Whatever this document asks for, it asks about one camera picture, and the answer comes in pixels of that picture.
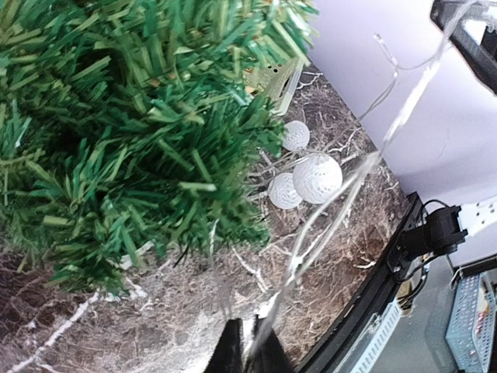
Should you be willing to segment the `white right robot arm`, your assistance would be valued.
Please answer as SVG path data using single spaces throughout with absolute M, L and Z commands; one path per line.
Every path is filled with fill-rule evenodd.
M 496 198 L 496 96 L 456 47 L 443 54 L 391 156 L 402 189 L 424 201 Z

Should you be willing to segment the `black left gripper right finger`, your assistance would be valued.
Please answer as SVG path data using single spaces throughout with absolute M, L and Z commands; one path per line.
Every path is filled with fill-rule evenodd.
M 256 351 L 249 355 L 249 348 L 255 340 L 259 325 L 264 318 L 255 315 L 242 323 L 242 371 L 243 372 L 294 372 L 294 367 L 286 355 L 283 346 L 272 329 L 267 339 Z

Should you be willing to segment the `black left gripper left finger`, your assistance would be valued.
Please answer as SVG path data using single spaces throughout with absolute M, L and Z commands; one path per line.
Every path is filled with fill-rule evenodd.
M 209 360 L 205 373 L 242 372 L 242 320 L 229 319 Z

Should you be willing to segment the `white woven light ball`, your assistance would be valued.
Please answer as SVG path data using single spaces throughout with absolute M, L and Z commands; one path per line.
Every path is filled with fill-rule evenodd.
M 303 200 L 294 188 L 292 173 L 277 175 L 268 188 L 268 197 L 273 205 L 283 210 L 295 208 Z
M 342 186 L 342 170 L 329 155 L 309 155 L 294 167 L 293 183 L 304 201 L 323 204 Z
M 292 120 L 284 124 L 282 146 L 290 152 L 300 151 L 308 146 L 310 136 L 310 130 L 304 122 Z

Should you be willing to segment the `small green christmas tree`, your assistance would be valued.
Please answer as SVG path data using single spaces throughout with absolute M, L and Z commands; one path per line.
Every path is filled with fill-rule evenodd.
M 20 270 L 124 289 L 151 243 L 269 238 L 246 178 L 283 137 L 249 73 L 305 61 L 310 1 L 3 1 L 1 234 Z

